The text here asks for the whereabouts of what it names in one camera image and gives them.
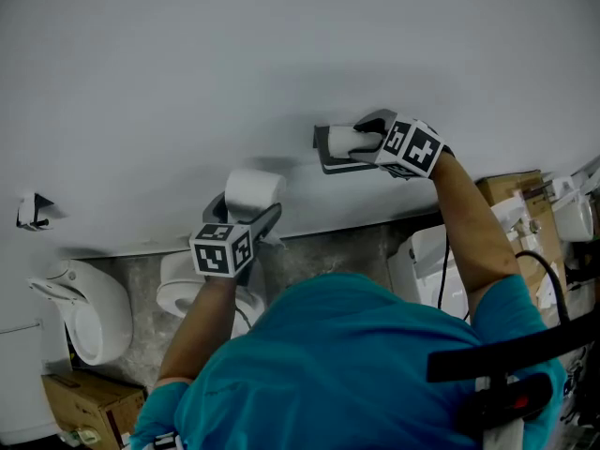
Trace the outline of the rounded white toilet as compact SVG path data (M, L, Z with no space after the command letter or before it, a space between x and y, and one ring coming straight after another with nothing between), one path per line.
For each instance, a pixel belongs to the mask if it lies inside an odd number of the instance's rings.
M121 357L133 336L128 293L113 277L79 260L63 260L44 277L28 277L34 293L53 302L71 344L89 366Z

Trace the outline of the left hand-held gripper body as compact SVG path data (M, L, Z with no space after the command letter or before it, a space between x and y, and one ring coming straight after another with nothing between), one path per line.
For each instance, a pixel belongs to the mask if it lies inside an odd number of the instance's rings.
M254 239L248 223L204 222L189 238L198 275L235 278L247 286L255 260Z

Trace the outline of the crumpled white tissue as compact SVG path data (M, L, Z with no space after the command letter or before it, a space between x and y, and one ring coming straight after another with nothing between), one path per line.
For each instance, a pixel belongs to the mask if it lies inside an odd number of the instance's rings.
M540 310L549 309L557 305L557 297L554 290L554 284L549 273L546 273L536 292L537 307Z

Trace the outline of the black and white buckle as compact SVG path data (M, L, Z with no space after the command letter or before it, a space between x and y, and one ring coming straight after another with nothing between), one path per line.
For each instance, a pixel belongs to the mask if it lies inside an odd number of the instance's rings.
M180 435L176 432L169 432L156 436L144 450L185 450Z

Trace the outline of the black chest mount red button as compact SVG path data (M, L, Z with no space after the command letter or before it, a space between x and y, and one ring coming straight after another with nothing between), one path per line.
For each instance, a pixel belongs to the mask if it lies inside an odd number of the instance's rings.
M519 379L514 375L478 377L475 393L463 409L467 422L491 429L516 419L537 417L552 399L552 382L539 372Z

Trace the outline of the person's right forearm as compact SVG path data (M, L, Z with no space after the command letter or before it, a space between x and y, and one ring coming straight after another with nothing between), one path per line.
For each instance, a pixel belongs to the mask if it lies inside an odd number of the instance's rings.
M471 177L442 152L430 174L470 314L497 282L520 273L515 252Z

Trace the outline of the small black wall holder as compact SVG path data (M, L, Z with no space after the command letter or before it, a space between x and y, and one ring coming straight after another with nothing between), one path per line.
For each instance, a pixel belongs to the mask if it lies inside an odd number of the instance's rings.
M17 225L16 218L16 227L19 229L24 229L29 232L42 232L49 229L50 220L45 216L43 211L51 206L53 206L53 202L46 199L45 197L36 194L36 204L37 204L37 220L35 223L32 223L29 227L19 228Z

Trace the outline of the person's teal shirt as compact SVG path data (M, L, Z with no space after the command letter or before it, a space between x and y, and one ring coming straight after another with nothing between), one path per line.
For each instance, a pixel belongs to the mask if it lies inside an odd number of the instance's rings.
M428 382L428 356L544 329L519 276L496 283L471 322L360 275L315 277L222 345L193 382L155 389L131 450L170 432L185 450L481 450L456 427L474 382Z

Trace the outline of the black chest-mounted tablet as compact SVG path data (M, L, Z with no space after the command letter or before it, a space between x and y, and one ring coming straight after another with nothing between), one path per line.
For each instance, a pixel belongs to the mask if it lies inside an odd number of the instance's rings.
M600 312L593 311L543 332L490 345L433 352L427 381L443 383L511 374L558 358L600 338Z

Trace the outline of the person's left forearm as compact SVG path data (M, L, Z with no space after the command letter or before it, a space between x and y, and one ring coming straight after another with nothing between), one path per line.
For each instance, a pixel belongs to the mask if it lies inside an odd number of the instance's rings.
M175 332L159 368L156 387L192 383L232 334L236 279L210 277Z

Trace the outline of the small brown cardboard box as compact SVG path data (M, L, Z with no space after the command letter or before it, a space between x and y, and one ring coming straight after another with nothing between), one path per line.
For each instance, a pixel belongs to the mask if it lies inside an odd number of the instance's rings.
M41 377L53 417L64 431L92 430L91 450L123 450L145 402L137 386L83 370Z

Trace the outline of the black wall paper holder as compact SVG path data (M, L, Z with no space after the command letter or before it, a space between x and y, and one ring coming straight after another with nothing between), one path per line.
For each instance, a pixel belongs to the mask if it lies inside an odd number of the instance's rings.
M332 157L329 153L328 138L329 126L314 127L313 148L317 150L322 171L325 174L354 173L376 169L375 165L368 162Z

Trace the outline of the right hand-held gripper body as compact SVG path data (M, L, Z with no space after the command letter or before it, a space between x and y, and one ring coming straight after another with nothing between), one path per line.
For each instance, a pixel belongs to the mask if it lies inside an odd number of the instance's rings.
M420 120L396 119L374 164L395 178L429 178L442 153L454 155L432 127Z

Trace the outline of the large brown cardboard box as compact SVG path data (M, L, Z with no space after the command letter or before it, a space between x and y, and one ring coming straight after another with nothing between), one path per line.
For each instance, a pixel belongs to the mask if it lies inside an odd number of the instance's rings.
M565 289L563 252L551 204L542 184L542 174L532 171L487 177L480 180L477 186L491 206L512 198L517 198L524 205L526 215L520 217L507 232L511 246L516 253L529 250L543 257ZM547 270L531 256L519 257L517 261L530 297L537 307L536 292ZM558 321L557 305L549 309L537 309L546 320Z

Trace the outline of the green and white packet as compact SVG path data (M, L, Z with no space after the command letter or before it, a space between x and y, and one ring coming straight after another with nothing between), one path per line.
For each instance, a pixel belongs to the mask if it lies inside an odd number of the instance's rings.
M63 430L57 434L59 440L72 447L87 446L100 443L102 438L100 434L91 427L79 427L74 430Z

